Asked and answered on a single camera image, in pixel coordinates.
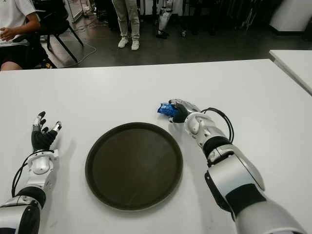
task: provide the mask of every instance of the white table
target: white table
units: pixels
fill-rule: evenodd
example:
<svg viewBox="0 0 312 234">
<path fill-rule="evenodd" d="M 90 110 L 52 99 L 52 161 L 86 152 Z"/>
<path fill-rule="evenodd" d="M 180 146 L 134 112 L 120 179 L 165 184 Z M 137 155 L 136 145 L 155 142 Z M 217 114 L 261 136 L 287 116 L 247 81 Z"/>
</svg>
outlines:
<svg viewBox="0 0 312 234">
<path fill-rule="evenodd" d="M 271 50 L 275 64 L 312 95 L 312 51 Z"/>
<path fill-rule="evenodd" d="M 228 115 L 234 143 L 262 173 L 266 194 L 312 233 L 312 99 L 286 76 L 268 59 L 1 72 L 0 201 L 10 197 L 15 171 L 31 152 L 33 118 L 45 110 L 47 124 L 61 120 L 63 129 L 41 234 L 234 234 L 230 214 L 216 205 L 204 181 L 206 160 L 195 140 L 156 113 L 160 102 L 183 98 Z M 222 119 L 211 116 L 227 132 Z M 184 171 L 171 199 L 121 212 L 95 198 L 84 167 L 102 134 L 134 121 L 169 131 L 181 147 Z"/>
</svg>

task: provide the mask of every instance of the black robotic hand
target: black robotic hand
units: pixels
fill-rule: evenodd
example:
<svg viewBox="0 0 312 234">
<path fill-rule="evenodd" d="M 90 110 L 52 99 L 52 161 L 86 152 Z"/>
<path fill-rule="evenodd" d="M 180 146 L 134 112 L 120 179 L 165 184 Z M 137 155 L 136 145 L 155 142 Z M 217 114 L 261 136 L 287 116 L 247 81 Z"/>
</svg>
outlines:
<svg viewBox="0 0 312 234">
<path fill-rule="evenodd" d="M 169 100 L 169 103 L 178 110 L 178 112 L 172 118 L 174 123 L 184 123 L 186 117 L 189 114 L 193 112 L 200 112 L 200 109 L 197 106 L 181 99 L 171 99 Z"/>
<path fill-rule="evenodd" d="M 33 145 L 34 152 L 38 150 L 49 150 L 51 144 L 55 140 L 58 132 L 62 128 L 62 123 L 58 121 L 55 127 L 49 131 L 48 127 L 41 130 L 46 120 L 43 119 L 45 111 L 41 112 L 35 119 L 33 124 L 33 131 L 31 133 L 31 143 Z"/>
</svg>

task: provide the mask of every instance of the black tray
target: black tray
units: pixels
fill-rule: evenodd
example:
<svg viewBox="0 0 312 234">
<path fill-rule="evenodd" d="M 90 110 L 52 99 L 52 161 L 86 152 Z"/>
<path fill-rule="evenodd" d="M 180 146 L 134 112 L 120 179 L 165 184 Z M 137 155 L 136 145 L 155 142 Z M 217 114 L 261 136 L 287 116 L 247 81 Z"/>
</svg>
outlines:
<svg viewBox="0 0 312 234">
<path fill-rule="evenodd" d="M 85 173 L 94 195 L 120 210 L 142 210 L 165 199 L 182 174 L 180 148 L 149 123 L 128 123 L 103 136 L 89 152 Z"/>
</svg>

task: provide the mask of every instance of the shoe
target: shoe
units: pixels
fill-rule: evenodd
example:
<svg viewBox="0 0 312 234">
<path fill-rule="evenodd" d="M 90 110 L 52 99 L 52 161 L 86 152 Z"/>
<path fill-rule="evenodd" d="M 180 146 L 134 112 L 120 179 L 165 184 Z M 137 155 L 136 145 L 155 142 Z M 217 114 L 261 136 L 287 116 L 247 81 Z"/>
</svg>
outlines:
<svg viewBox="0 0 312 234">
<path fill-rule="evenodd" d="M 131 49 L 132 49 L 133 51 L 138 50 L 139 47 L 140 47 L 140 43 L 138 42 L 138 40 L 132 41 Z"/>
<path fill-rule="evenodd" d="M 169 33 L 165 32 L 165 31 L 160 31 L 163 35 L 165 35 L 166 37 L 169 36 Z"/>
<path fill-rule="evenodd" d="M 167 39 L 167 36 L 166 36 L 166 34 L 164 34 L 164 33 L 157 33 L 157 34 L 156 34 L 156 37 L 157 37 L 157 38 L 161 38 L 161 39 Z"/>
<path fill-rule="evenodd" d="M 122 49 L 126 46 L 126 44 L 128 44 L 128 39 L 126 37 L 122 37 L 122 39 L 120 40 L 119 44 L 118 44 L 118 48 Z"/>
</svg>

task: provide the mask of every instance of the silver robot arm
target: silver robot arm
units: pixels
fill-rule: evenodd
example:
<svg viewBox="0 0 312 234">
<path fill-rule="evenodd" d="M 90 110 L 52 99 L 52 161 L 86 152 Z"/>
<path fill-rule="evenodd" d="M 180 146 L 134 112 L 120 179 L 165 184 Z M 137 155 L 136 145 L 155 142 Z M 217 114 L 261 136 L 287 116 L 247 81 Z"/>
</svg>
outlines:
<svg viewBox="0 0 312 234">
<path fill-rule="evenodd" d="M 35 119 L 32 130 L 34 152 L 26 158 L 18 170 L 12 185 L 12 198 L 0 206 L 0 234 L 37 234 L 40 224 L 40 213 L 45 204 L 48 192 L 55 182 L 54 163 L 58 160 L 57 150 L 50 150 L 61 122 L 48 131 L 41 130 L 46 122 L 41 112 Z M 17 194 L 15 188 L 23 167 L 28 166 L 28 181 Z"/>
<path fill-rule="evenodd" d="M 258 169 L 208 115 L 180 99 L 169 103 L 177 110 L 171 121 L 184 122 L 203 150 L 208 162 L 206 182 L 219 207 L 231 212 L 239 234 L 306 234 L 283 207 L 265 196 Z"/>
</svg>

